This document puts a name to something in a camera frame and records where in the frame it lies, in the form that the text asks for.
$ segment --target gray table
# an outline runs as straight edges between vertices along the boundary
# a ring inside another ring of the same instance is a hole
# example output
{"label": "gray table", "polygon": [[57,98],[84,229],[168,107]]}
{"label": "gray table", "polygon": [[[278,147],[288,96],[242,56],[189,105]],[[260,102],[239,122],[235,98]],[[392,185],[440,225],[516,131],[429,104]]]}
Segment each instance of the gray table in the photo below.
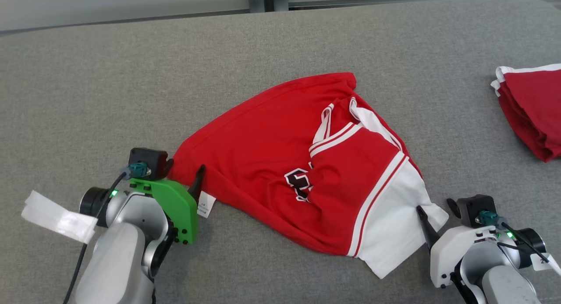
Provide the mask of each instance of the gray table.
{"label": "gray table", "polygon": [[[434,202],[490,194],[561,258],[561,161],[516,138],[494,69],[561,62],[561,12],[537,0],[438,0],[355,8],[66,27],[0,37],[1,302],[61,302],[80,250],[26,223],[31,190],[76,211],[132,147],[168,150],[228,109],[294,78],[351,71],[405,140]],[[457,226],[451,219],[447,227]],[[86,255],[91,256],[92,248]],[[543,303],[561,278],[523,273]],[[174,245],[160,304],[458,303],[433,288],[419,250],[379,280],[217,203],[199,240]]]}

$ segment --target striped trim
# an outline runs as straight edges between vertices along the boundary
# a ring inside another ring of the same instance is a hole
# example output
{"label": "striped trim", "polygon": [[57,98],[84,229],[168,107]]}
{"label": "striped trim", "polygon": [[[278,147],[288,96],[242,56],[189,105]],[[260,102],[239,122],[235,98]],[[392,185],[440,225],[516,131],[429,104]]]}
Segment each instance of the striped trim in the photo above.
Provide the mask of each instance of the striped trim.
{"label": "striped trim", "polygon": [[395,176],[395,173],[407,160],[408,157],[405,156],[405,154],[403,154],[402,152],[397,152],[397,154],[395,154],[391,162],[387,165],[382,176],[380,176],[380,179],[378,179],[378,181],[376,182],[376,185],[374,186],[370,194],[366,197],[366,200],[362,204],[362,207],[359,210],[359,214],[355,220],[355,227],[353,229],[351,246],[349,247],[349,252],[347,253],[347,256],[356,257],[356,255],[358,255],[360,244],[362,242],[364,225],[366,223],[366,218],[368,216],[368,213],[373,207],[374,202],[376,202],[376,199],[384,191],[387,184],[389,184],[390,180]]}
{"label": "striped trim", "polygon": [[316,145],[316,147],[312,147],[312,151],[310,152],[310,157],[312,158],[317,153],[325,151],[328,148],[332,148],[333,146],[338,145],[339,143],[347,140],[347,138],[350,138],[351,136],[353,136],[353,134],[356,134],[356,132],[358,130],[360,130],[360,128],[362,128],[362,126],[357,126],[356,124],[353,124],[353,123],[349,123],[349,124],[347,124],[347,126],[345,126],[346,130],[341,130],[341,131],[338,132],[338,134],[336,134],[334,136],[331,136],[331,138],[332,137],[336,137],[336,138],[326,139],[326,141],[322,141],[322,143]]}

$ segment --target red jersey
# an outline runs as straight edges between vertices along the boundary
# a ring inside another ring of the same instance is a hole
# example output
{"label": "red jersey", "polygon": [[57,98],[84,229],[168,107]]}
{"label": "red jersey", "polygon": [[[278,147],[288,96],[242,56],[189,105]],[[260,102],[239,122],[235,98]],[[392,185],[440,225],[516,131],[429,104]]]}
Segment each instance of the red jersey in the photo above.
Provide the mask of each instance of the red jersey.
{"label": "red jersey", "polygon": [[424,243],[415,207],[435,229],[403,141],[353,89],[352,73],[273,87],[189,137],[169,178],[191,184],[318,252],[365,260],[383,278]]}

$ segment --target white care label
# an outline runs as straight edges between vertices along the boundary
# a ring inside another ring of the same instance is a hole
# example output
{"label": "white care label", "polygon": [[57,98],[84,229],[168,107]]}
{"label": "white care label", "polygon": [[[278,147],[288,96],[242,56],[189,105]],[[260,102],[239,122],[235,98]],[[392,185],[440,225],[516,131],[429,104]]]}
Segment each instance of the white care label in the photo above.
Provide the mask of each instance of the white care label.
{"label": "white care label", "polygon": [[547,252],[543,252],[542,255],[549,260],[549,263],[545,262],[538,254],[531,254],[529,258],[532,260],[533,270],[541,271],[541,270],[549,270],[552,269],[551,261],[553,257],[548,254]]}
{"label": "white care label", "polygon": [[201,191],[201,195],[199,196],[199,206],[197,208],[197,214],[205,219],[208,218],[210,210],[212,210],[212,206],[214,205],[215,201],[215,197],[207,194],[204,191]]}

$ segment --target robotic arm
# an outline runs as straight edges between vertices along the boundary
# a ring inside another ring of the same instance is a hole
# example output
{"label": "robotic arm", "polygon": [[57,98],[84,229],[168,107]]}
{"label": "robotic arm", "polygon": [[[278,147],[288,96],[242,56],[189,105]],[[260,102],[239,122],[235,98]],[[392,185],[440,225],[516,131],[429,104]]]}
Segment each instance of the robotic arm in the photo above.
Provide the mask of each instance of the robotic arm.
{"label": "robotic arm", "polygon": [[173,160],[167,153],[134,148],[129,166],[145,163],[150,172],[132,178],[132,192],[93,187],[80,202],[80,213],[95,216],[108,230],[98,239],[76,289],[77,304],[155,304],[154,278],[173,242],[192,243],[197,234],[197,202],[205,167],[185,190],[163,180]]}
{"label": "robotic arm", "polygon": [[518,269],[531,266],[532,258],[539,257],[561,275],[539,234],[508,226],[491,196],[448,199],[447,204],[463,225],[442,237],[429,224],[423,208],[417,207],[433,284],[439,288],[454,284],[467,304],[539,304],[533,285]]}

